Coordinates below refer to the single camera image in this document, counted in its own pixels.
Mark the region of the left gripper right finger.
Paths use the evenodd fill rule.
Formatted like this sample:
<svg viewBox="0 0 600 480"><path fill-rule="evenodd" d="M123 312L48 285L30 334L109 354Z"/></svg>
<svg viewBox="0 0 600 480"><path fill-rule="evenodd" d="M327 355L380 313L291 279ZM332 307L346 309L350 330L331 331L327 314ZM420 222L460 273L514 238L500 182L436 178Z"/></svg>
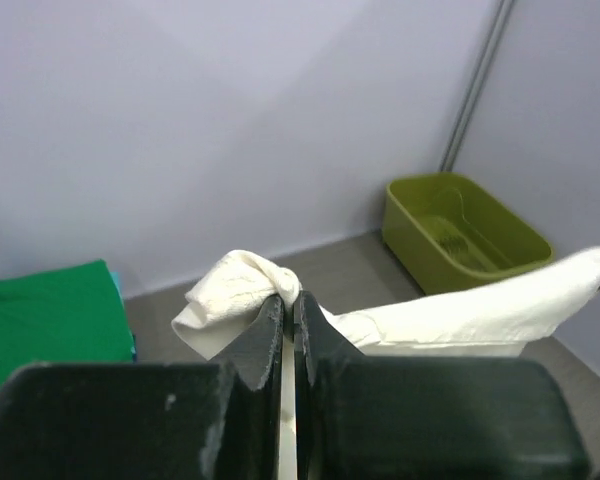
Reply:
<svg viewBox="0 0 600 480"><path fill-rule="evenodd" d="M585 479L584 443L540 364L367 356L303 292L293 306L301 479Z"/></svg>

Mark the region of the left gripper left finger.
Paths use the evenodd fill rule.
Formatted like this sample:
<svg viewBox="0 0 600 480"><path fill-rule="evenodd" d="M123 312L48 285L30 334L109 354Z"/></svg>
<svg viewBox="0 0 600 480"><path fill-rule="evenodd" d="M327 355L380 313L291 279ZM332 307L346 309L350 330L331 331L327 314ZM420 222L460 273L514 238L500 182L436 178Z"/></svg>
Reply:
<svg viewBox="0 0 600 480"><path fill-rule="evenodd" d="M0 479L274 479L285 308L204 363L34 364L0 388Z"/></svg>

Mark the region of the white t shirt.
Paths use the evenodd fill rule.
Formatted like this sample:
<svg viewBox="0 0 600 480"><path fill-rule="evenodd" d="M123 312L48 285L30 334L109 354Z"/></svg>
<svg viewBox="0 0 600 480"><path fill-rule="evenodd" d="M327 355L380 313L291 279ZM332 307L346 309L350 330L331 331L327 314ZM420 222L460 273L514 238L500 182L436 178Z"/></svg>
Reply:
<svg viewBox="0 0 600 480"><path fill-rule="evenodd" d="M327 321L367 356L520 358L530 342L551 335L600 290L600 247L487 286L334 315ZM188 292L173 320L176 334L207 361L254 321L263 302L282 299L278 475L297 475L293 306L296 274L249 251L222 257Z"/></svg>

